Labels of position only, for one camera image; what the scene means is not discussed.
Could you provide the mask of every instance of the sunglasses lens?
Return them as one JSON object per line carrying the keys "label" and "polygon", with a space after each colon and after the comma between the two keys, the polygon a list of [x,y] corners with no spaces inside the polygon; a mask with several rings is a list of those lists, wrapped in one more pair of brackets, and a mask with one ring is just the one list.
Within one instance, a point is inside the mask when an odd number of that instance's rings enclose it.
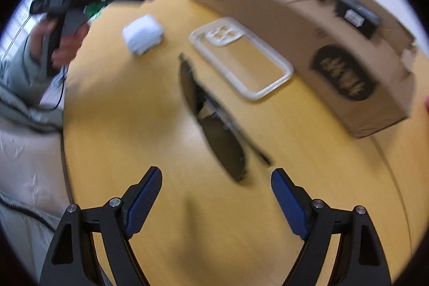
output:
{"label": "sunglasses lens", "polygon": [[213,153],[232,178],[239,182],[245,176],[246,157],[237,138],[215,115],[200,120]]}
{"label": "sunglasses lens", "polygon": [[180,85],[189,109],[194,115],[198,114],[197,85],[192,75],[192,69],[186,60],[180,65]]}

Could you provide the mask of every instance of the blue rubber pad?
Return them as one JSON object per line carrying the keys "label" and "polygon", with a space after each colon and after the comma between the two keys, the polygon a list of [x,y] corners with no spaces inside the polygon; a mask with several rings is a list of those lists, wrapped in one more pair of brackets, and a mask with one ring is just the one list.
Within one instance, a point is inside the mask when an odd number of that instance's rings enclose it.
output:
{"label": "blue rubber pad", "polygon": [[307,228],[305,212],[278,170],[271,174],[271,188],[293,234],[299,235],[304,241],[307,240],[310,232]]}
{"label": "blue rubber pad", "polygon": [[127,225],[125,226],[124,236],[130,239],[133,234],[140,232],[143,224],[151,210],[162,185],[162,173],[157,169],[151,174],[136,200],[128,210]]}

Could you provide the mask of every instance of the jacket sleeve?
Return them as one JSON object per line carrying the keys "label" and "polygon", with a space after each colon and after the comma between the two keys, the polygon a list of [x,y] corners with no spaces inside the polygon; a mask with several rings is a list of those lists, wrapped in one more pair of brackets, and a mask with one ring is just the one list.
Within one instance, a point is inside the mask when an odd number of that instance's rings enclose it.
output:
{"label": "jacket sleeve", "polygon": [[0,65],[0,81],[28,105],[38,105],[52,79],[41,79],[40,66],[30,56],[28,38],[12,60]]}

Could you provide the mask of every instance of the hand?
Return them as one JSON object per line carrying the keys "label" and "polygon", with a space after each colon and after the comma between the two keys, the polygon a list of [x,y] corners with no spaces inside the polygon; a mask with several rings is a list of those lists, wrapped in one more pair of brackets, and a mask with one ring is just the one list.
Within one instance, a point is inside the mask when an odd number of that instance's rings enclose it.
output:
{"label": "hand", "polygon": [[[43,20],[34,26],[29,35],[30,53],[36,62],[40,63],[42,57],[42,43],[45,35],[50,34],[57,25],[56,20]],[[68,65],[76,57],[76,53],[82,46],[82,42],[89,32],[89,24],[79,27],[76,34],[66,35],[61,38],[60,47],[52,53],[52,67],[60,69]]]}

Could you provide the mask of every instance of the metal screw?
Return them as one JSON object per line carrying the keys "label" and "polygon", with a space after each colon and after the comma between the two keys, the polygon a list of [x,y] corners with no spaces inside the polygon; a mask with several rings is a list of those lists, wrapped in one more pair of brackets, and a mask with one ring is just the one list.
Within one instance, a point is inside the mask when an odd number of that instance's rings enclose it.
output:
{"label": "metal screw", "polygon": [[359,215],[364,215],[366,213],[366,209],[363,206],[356,206],[356,212],[359,213]]}
{"label": "metal screw", "polygon": [[70,212],[70,213],[75,212],[77,210],[77,208],[78,208],[78,205],[71,204],[67,207],[67,212]]}
{"label": "metal screw", "polygon": [[320,200],[320,199],[314,199],[313,200],[313,206],[316,207],[316,208],[318,208],[318,209],[320,209],[323,206],[325,206],[325,203],[322,200]]}
{"label": "metal screw", "polygon": [[109,205],[110,205],[110,206],[112,206],[112,207],[117,207],[117,206],[121,205],[121,200],[120,200],[120,198],[113,198],[113,199],[110,199],[110,201],[109,201]]}

